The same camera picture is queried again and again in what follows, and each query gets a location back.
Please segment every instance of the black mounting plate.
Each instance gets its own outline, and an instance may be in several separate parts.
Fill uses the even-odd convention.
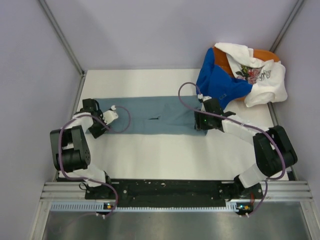
[[[158,180],[158,179],[111,179],[119,195],[118,207],[195,208],[225,207],[231,199],[251,199],[250,194],[239,196],[233,181],[218,180]],[[261,199],[261,185],[256,184],[248,193]],[[115,199],[106,186],[86,191],[85,199]]]

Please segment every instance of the white wall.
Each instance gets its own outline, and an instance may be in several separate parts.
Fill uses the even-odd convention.
[[[0,239],[26,239],[79,76],[36,0],[0,1]]]
[[[296,0],[47,0],[89,69],[199,68],[215,42],[269,49]]]
[[[296,170],[308,180],[320,208],[320,1],[306,1],[276,54],[286,67],[288,99],[275,104],[298,155]]]

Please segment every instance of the purple cable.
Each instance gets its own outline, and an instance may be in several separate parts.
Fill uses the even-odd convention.
[[[191,85],[194,85],[197,89],[197,91],[199,92],[199,94],[201,94],[200,92],[200,89],[199,87],[193,83],[193,82],[185,82],[184,84],[182,84],[178,90],[178,97],[179,97],[179,100],[180,102],[188,109],[194,111],[194,112],[197,112],[197,113],[201,113],[201,114],[206,114],[206,115],[209,115],[209,116],[213,116],[213,117],[217,117],[217,118],[220,118],[220,119],[223,119],[223,120],[229,120],[235,124],[238,124],[238,125],[242,125],[242,126],[245,126],[246,128],[250,128],[250,129],[254,129],[256,131],[259,131],[261,132],[262,134],[264,134],[268,140],[270,141],[270,143],[274,146],[274,149],[276,151],[276,153],[279,155],[279,158],[280,158],[280,161],[281,161],[281,166],[282,166],[282,172],[281,172],[281,175],[278,176],[278,177],[268,177],[267,179],[268,180],[279,180],[281,178],[283,178],[283,176],[286,174],[286,164],[285,164],[285,160],[284,160],[284,157],[282,156],[281,152],[280,152],[280,149],[278,148],[277,144],[275,143],[275,141],[272,139],[271,136],[269,136],[268,133],[266,133],[265,131],[263,131],[262,129],[256,127],[256,126],[251,126],[251,125],[248,125],[248,124],[243,124],[242,122],[239,122],[237,120],[234,120],[232,118],[229,118],[229,117],[226,117],[226,116],[221,116],[221,115],[218,115],[218,114],[215,114],[215,113],[211,113],[211,112],[205,112],[205,111],[200,111],[198,109],[195,109],[193,108],[192,106],[189,106],[188,104],[184,103],[184,101],[181,99],[181,95],[180,95],[180,92],[181,92],[181,89],[187,85],[187,84],[191,84]],[[267,192],[268,192],[268,183],[267,181],[265,181],[265,191],[264,191],[264,194],[261,198],[261,201],[258,203],[258,205],[255,207],[255,209],[248,214],[248,217],[251,216],[253,213],[255,213],[261,206],[262,202],[265,200],[266,196],[267,196]]]
[[[119,196],[118,196],[118,193],[117,191],[114,189],[113,186],[111,186],[110,184],[108,183],[105,183],[105,182],[102,182],[102,181],[97,181],[97,180],[94,180],[94,179],[91,179],[91,178],[88,178],[88,177],[70,177],[67,175],[67,173],[65,172],[65,169],[64,169],[64,165],[63,165],[63,162],[62,162],[62,136],[63,136],[63,132],[64,130],[66,129],[67,126],[69,126],[69,124],[73,123],[76,119],[79,119],[79,118],[82,118],[82,117],[90,117],[90,118],[93,118],[95,120],[97,120],[100,124],[102,124],[106,129],[108,129],[109,131],[112,131],[114,133],[117,133],[117,134],[120,134],[120,133],[123,133],[124,131],[126,131],[130,124],[131,124],[131,115],[130,115],[130,112],[128,109],[126,109],[125,107],[123,106],[116,106],[116,108],[120,108],[120,109],[124,109],[127,113],[128,113],[128,116],[129,116],[129,121],[128,121],[128,125],[126,126],[126,128],[122,131],[115,131],[113,130],[112,128],[110,128],[109,126],[107,126],[102,120],[100,120],[98,117],[96,116],[92,116],[91,114],[84,114],[84,115],[80,115],[80,116],[77,116],[76,118],[73,118],[71,119],[70,121],[68,121],[60,130],[60,133],[59,133],[59,140],[58,140],[58,161],[59,161],[59,166],[60,166],[60,171],[61,173],[63,174],[63,176],[68,179],[68,180],[71,180],[71,181],[78,181],[78,180],[88,180],[88,181],[91,181],[93,183],[97,183],[97,184],[101,184],[101,185],[104,185],[108,188],[110,188],[113,192],[114,192],[114,195],[115,195],[115,204],[114,206],[112,207],[112,209],[110,210],[110,212],[108,214],[105,215],[105,217],[108,217],[110,216],[113,211],[116,209],[116,206],[118,204],[118,200],[119,200]],[[79,218],[82,218],[83,216],[87,216],[87,215],[91,215],[89,213],[86,213],[86,214],[83,214],[81,215],[80,217],[76,218],[75,220],[71,221],[70,223],[67,224],[67,226],[69,226],[70,224],[76,222]]]

